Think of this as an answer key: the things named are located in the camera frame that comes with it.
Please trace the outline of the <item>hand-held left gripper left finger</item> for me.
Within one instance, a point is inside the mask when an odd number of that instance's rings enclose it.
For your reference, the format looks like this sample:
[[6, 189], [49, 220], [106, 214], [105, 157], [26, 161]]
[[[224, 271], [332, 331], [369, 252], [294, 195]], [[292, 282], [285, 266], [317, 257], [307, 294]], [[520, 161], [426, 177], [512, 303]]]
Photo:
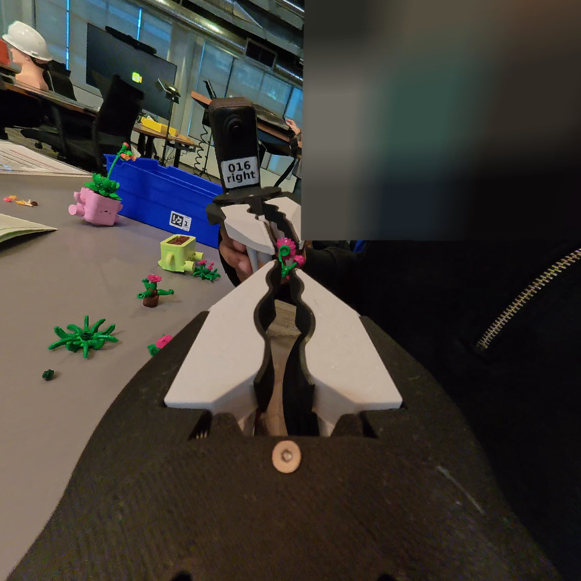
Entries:
[[215, 303], [167, 392], [170, 408], [227, 412], [254, 433], [274, 388], [267, 330], [275, 319], [278, 262], [271, 261]]

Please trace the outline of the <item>pink toy pot with plant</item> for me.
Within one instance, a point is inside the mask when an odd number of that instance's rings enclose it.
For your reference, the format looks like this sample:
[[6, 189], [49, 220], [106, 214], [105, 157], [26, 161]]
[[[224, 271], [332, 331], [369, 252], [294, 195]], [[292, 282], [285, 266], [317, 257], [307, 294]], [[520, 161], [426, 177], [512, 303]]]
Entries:
[[92, 180], [74, 193], [76, 203], [69, 206], [69, 214], [77, 215], [85, 222], [98, 226], [110, 227], [119, 221], [118, 214], [123, 207], [117, 194], [120, 184], [110, 178], [119, 159], [133, 162], [136, 160], [127, 142], [122, 144], [105, 176], [93, 173]]

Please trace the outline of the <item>black bag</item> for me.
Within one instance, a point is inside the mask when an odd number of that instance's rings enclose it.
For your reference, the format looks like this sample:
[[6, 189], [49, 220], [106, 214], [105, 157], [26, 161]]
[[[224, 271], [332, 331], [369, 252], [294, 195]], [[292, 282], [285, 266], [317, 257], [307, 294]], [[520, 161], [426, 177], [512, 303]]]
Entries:
[[257, 120], [259, 122], [280, 132], [286, 132], [290, 134], [294, 133], [290, 125], [288, 125], [288, 123], [283, 117], [273, 113], [272, 111], [256, 103], [252, 103], [252, 105], [256, 112]]

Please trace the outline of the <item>yellow box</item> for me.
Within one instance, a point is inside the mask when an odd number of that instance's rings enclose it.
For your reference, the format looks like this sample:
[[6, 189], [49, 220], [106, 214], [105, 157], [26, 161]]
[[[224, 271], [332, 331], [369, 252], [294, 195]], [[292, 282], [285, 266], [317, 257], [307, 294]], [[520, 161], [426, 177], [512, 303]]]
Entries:
[[168, 128], [164, 123], [160, 123], [151, 117], [142, 116], [136, 122], [134, 129], [145, 128], [147, 130], [159, 133], [162, 136], [169, 136], [169, 138], [182, 137], [182, 135], [175, 128]]

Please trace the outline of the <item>toy cactus pink flower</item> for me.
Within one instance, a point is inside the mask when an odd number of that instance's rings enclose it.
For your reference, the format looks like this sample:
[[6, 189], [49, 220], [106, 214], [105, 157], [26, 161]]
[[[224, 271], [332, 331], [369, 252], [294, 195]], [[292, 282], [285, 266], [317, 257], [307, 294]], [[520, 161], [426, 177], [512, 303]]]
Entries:
[[162, 277], [156, 274], [150, 274], [142, 280], [144, 290], [137, 294], [136, 297], [142, 301], [145, 307], [156, 308], [160, 296], [175, 294], [173, 289], [163, 290], [157, 287], [157, 284], [162, 280]]

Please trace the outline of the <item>open instruction booklet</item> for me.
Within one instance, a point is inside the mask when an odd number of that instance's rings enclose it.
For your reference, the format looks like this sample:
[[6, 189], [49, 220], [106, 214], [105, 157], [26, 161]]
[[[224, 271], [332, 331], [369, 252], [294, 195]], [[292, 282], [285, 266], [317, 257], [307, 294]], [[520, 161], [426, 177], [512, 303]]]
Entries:
[[57, 231], [57, 228], [1, 214], [1, 243], [18, 236]]

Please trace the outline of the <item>blue plastic bin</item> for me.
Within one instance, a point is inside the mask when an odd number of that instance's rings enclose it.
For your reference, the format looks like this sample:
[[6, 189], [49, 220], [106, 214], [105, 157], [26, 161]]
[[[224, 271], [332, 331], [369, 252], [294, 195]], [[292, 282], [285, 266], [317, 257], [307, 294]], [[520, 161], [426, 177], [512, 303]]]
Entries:
[[219, 227], [208, 223], [206, 207], [222, 194], [220, 185], [144, 157], [119, 160], [111, 178], [120, 184], [121, 215], [217, 248]]

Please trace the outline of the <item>green leafy toy plant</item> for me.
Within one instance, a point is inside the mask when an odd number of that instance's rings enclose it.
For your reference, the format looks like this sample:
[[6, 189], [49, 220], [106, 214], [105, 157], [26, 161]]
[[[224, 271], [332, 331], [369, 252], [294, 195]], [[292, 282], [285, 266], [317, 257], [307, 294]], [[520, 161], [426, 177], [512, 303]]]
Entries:
[[105, 319], [98, 320], [93, 325], [90, 324], [89, 316], [84, 317], [82, 327], [76, 324], [69, 324], [66, 329], [55, 326], [54, 332], [58, 340], [48, 346], [49, 350], [65, 347], [69, 352], [83, 352], [83, 358], [87, 359], [90, 350], [100, 350], [106, 343], [117, 343], [119, 339], [113, 335], [115, 324], [110, 325], [105, 330], [100, 327], [105, 323]]

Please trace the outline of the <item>white hard hat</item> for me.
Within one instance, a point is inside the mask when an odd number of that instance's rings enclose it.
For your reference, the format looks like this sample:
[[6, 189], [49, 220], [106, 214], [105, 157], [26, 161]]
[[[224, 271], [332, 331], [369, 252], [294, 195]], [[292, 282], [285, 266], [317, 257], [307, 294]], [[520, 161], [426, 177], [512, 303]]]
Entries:
[[15, 20], [8, 27], [7, 32], [2, 35], [2, 39], [15, 49], [40, 62], [47, 63], [54, 59], [43, 36], [32, 26], [20, 20]]

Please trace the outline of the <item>standing desk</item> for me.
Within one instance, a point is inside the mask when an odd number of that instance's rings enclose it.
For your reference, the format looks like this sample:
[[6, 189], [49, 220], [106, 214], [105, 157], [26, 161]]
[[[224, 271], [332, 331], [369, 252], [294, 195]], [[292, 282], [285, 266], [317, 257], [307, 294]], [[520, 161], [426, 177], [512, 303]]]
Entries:
[[[202, 105], [205, 108], [205, 113], [202, 118], [202, 123], [206, 126], [210, 126], [210, 122], [208, 119], [208, 112], [207, 108], [209, 103], [216, 98], [206, 98], [199, 93], [192, 92], [193, 99]], [[275, 186], [279, 187], [281, 184], [287, 180], [287, 177], [291, 174], [294, 160], [300, 153], [300, 147], [296, 140], [296, 137], [293, 134], [280, 132], [276, 129], [270, 128], [265, 124], [259, 122], [257, 120], [257, 132], [258, 132], [258, 162], [259, 162], [259, 171], [261, 169], [263, 158], [265, 153], [270, 153], [272, 155], [282, 156], [282, 157], [289, 157], [291, 159], [290, 164], [288, 165], [287, 169], [283, 172], [283, 174], [278, 178], [277, 182], [274, 184]]]

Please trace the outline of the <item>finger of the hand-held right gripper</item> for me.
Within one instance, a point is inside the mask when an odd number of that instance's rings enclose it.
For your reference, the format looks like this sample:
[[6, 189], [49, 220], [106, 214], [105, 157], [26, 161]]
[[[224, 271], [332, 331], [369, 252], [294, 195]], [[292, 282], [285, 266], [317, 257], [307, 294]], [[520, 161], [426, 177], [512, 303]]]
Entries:
[[223, 206], [222, 212], [224, 227], [232, 240], [257, 252], [275, 254], [270, 226], [258, 218], [248, 204]]
[[287, 238], [292, 238], [298, 249], [303, 248], [303, 239], [301, 236], [301, 205], [286, 195], [272, 199], [271, 204], [284, 215], [284, 218], [290, 226], [292, 235], [288, 235]]

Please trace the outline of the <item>printed paper sheet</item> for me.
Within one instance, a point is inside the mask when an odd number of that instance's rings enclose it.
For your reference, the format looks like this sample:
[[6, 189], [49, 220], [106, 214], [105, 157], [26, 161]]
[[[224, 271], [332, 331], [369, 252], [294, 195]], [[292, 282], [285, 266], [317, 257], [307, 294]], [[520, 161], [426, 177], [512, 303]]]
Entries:
[[25, 146], [1, 140], [1, 176], [91, 177], [89, 172]]

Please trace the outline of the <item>black office chair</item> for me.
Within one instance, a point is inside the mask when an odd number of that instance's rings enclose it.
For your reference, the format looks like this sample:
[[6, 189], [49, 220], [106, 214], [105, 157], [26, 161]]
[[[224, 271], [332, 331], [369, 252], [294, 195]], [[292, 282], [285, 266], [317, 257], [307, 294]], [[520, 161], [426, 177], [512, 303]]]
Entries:
[[101, 171], [104, 154], [115, 153], [124, 142], [130, 142], [145, 94], [116, 74], [110, 78], [96, 71], [92, 74], [103, 97], [91, 127], [92, 155], [97, 170]]

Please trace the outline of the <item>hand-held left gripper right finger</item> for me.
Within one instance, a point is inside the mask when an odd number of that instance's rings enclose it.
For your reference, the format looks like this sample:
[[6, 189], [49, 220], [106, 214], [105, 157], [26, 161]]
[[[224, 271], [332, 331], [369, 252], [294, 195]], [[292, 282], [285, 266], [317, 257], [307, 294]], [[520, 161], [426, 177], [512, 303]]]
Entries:
[[289, 287], [320, 435], [330, 436], [343, 415], [399, 409], [403, 397], [358, 313], [302, 270], [291, 271]]

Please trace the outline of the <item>person's black jacket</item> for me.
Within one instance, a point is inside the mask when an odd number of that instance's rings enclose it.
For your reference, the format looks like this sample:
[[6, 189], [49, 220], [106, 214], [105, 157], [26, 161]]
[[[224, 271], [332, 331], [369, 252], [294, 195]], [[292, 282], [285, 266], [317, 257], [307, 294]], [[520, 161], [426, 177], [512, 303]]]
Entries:
[[580, 580], [580, 238], [364, 252], [350, 304], [436, 378], [513, 511]]

